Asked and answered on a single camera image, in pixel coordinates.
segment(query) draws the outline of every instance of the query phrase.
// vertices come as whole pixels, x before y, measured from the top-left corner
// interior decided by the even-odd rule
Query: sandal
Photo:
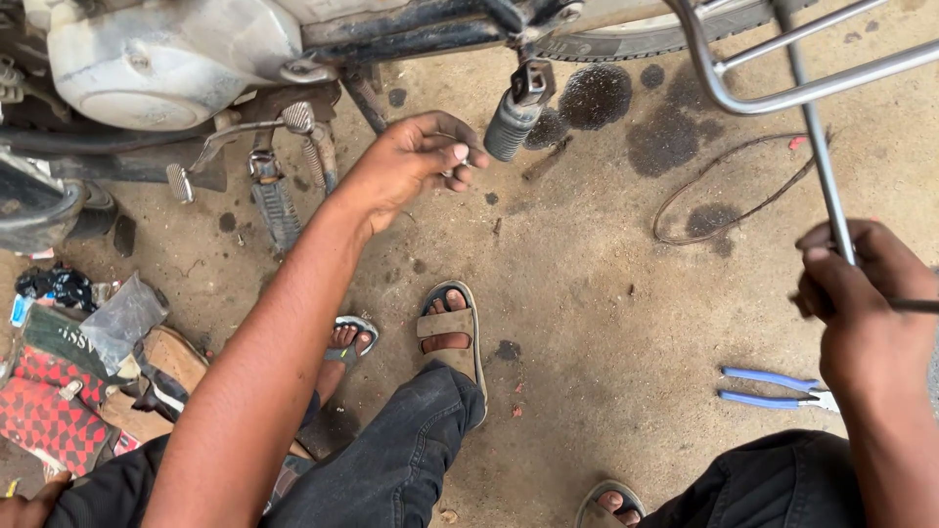
[[[333,360],[341,361],[346,364],[346,372],[352,370],[352,366],[359,361],[361,356],[364,356],[368,353],[369,350],[378,342],[378,329],[375,328],[375,325],[368,322],[363,318],[357,318],[355,316],[341,316],[336,318],[336,323],[332,325],[332,328],[335,329],[338,326],[354,326],[361,332],[368,332],[372,335],[372,342],[365,347],[365,350],[362,351],[362,354],[355,353],[356,339],[353,338],[352,342],[348,344],[344,349],[326,349],[326,355],[323,356],[324,360]]]
[[[463,294],[463,298],[466,299],[467,302],[467,308],[465,310],[450,311],[450,306],[447,305],[446,295],[447,291],[451,289],[455,289]],[[436,299],[440,299],[443,302],[444,309],[447,311],[443,314],[428,316],[427,311]],[[427,337],[452,333],[468,335],[470,341],[469,348],[440,349],[427,352],[426,354],[423,353],[421,343]],[[483,360],[479,351],[479,319],[476,315],[476,302],[472,298],[470,288],[460,281],[447,281],[436,285],[434,289],[430,290],[430,293],[427,294],[427,298],[423,301],[421,317],[417,319],[417,336],[418,349],[420,349],[421,354],[423,354],[425,365],[435,359],[441,360],[453,370],[466,374],[468,378],[476,382],[476,385],[483,391],[483,400],[485,401],[483,420],[485,420],[485,414],[489,411],[489,402],[485,390]]]
[[[617,491],[623,496],[623,505],[613,513],[609,513],[603,506],[596,503],[596,500],[607,491]],[[631,509],[639,513],[640,519],[645,518],[645,507],[633,490],[622,482],[604,480],[594,486],[581,503],[574,526],[576,528],[624,528],[625,525],[614,515],[622,515]]]

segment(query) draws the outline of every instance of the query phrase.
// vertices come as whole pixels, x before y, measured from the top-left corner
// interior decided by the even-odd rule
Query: black pants
[[[398,388],[355,442],[300,477],[261,524],[426,526],[443,474],[482,417],[481,391],[432,362]],[[77,479],[46,526],[138,525],[167,440],[148,442]],[[863,515],[847,442],[793,430],[717,457],[640,527],[839,528],[864,526]]]

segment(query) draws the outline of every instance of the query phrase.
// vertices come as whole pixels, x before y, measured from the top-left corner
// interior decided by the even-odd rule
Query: brown wire
[[[669,237],[667,237],[667,236],[665,236],[665,235],[662,235],[661,233],[658,232],[659,221],[662,219],[662,214],[665,212],[666,209],[669,208],[669,206],[671,205],[671,203],[674,202],[675,199],[678,198],[678,196],[679,196],[681,193],[687,191],[689,187],[691,187],[691,186],[694,185],[695,183],[698,183],[699,181],[701,181],[701,180],[704,178],[704,176],[707,175],[708,171],[710,171],[711,169],[713,169],[713,168],[714,168],[715,166],[717,166],[718,164],[723,163],[724,160],[730,158],[730,156],[736,154],[737,152],[740,152],[741,150],[743,150],[743,149],[745,149],[745,148],[753,147],[754,145],[758,145],[758,144],[764,144],[764,143],[766,143],[767,141],[774,141],[774,140],[777,140],[777,139],[794,139],[794,138],[796,138],[796,137],[807,137],[807,136],[808,136],[808,132],[791,132],[791,133],[778,133],[778,134],[775,134],[775,135],[767,135],[767,136],[759,137],[759,138],[754,139],[754,140],[752,140],[752,141],[746,142],[746,143],[744,143],[743,145],[738,145],[737,147],[732,148],[732,149],[729,150],[728,152],[725,152],[724,154],[721,154],[720,156],[718,156],[717,158],[715,158],[710,164],[708,164],[708,166],[704,167],[704,170],[702,170],[702,171],[698,174],[698,177],[697,177],[697,178],[692,179],[691,181],[689,181],[688,183],[686,183],[681,189],[679,189],[679,190],[676,191],[674,194],[672,194],[671,196],[669,196],[669,199],[665,200],[665,202],[662,204],[662,206],[661,206],[660,208],[658,208],[658,212],[655,214],[655,218],[653,219],[653,222],[652,222],[652,232],[653,232],[653,235],[654,235],[657,239],[659,239],[660,241],[663,241],[664,243],[666,243],[666,244],[671,244],[671,245],[688,245],[688,244],[693,244],[693,243],[698,243],[698,242],[707,241],[707,240],[710,240],[710,239],[712,239],[713,237],[716,237],[717,235],[723,233],[724,231],[727,231],[727,230],[730,229],[731,227],[734,227],[735,225],[740,224],[740,223],[741,223],[742,221],[744,221],[746,218],[749,218],[750,216],[756,214],[757,211],[759,211],[759,210],[763,209],[764,207],[766,207],[766,206],[772,204],[773,202],[777,201],[780,196],[782,196],[783,194],[785,194],[786,191],[789,191],[789,189],[790,189],[793,185],[795,185],[796,183],[798,183],[798,181],[799,181],[800,179],[804,178],[805,175],[808,174],[808,171],[810,171],[811,168],[812,168],[812,166],[815,164],[815,156],[814,156],[814,155],[813,155],[811,158],[808,159],[808,161],[806,162],[806,164],[802,165],[802,168],[800,168],[800,169],[798,170],[798,172],[796,172],[796,173],[793,175],[792,178],[789,178],[789,181],[787,181],[787,182],[786,182],[782,187],[780,187],[775,193],[773,193],[772,195],[770,195],[770,197],[768,197],[768,198],[766,198],[765,200],[763,200],[760,205],[758,205],[757,207],[755,207],[755,208],[753,208],[753,209],[751,209],[751,210],[745,212],[744,214],[738,216],[737,218],[734,218],[733,220],[727,222],[726,224],[722,225],[721,227],[719,227],[718,229],[714,230],[713,232],[708,233],[707,235],[702,235],[702,236],[700,236],[700,237],[694,237],[694,238],[691,238],[691,239],[673,239],[673,238],[669,238]],[[831,135],[829,135],[825,140],[826,140],[828,143],[831,143],[831,139],[832,139],[832,138],[833,138],[833,137],[832,137]]]

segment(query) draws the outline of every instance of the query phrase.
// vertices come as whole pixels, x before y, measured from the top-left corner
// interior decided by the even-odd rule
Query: pliers
[[[831,391],[818,388],[818,386],[821,384],[821,382],[818,380],[797,380],[796,378],[790,378],[789,376],[784,376],[782,374],[763,372],[761,370],[734,368],[732,366],[721,366],[720,372],[724,376],[730,376],[731,378],[768,381],[770,383],[775,383],[776,385],[782,385],[783,387],[789,387],[790,389],[795,389],[796,391],[808,393],[808,397],[802,398],[769,397],[748,395],[721,389],[717,391],[717,395],[722,399],[746,403],[748,405],[756,405],[757,407],[765,407],[767,409],[797,409],[803,405],[813,405],[815,407],[821,407],[827,411],[840,412],[838,409],[838,403],[835,402],[835,397],[832,396]]]

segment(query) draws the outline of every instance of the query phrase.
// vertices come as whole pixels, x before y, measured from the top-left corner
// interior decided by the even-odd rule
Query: clear plastic bag
[[[120,369],[120,363],[133,352],[137,341],[160,324],[169,314],[157,296],[140,282],[137,272],[124,283],[114,297],[79,326],[82,334],[104,363],[109,375]]]

